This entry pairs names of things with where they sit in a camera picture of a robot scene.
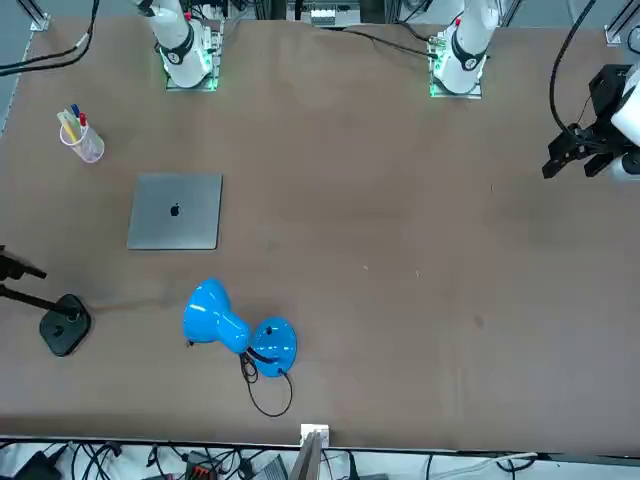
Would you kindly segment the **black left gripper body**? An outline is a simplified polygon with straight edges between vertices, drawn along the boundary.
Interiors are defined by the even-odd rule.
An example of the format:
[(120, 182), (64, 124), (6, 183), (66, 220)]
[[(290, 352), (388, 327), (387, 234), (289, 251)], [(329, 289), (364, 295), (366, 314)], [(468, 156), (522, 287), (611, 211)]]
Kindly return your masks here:
[(621, 102), (629, 64), (606, 64), (589, 82), (595, 121), (582, 130), (582, 138), (591, 144), (625, 145), (627, 140), (612, 124), (611, 118)]

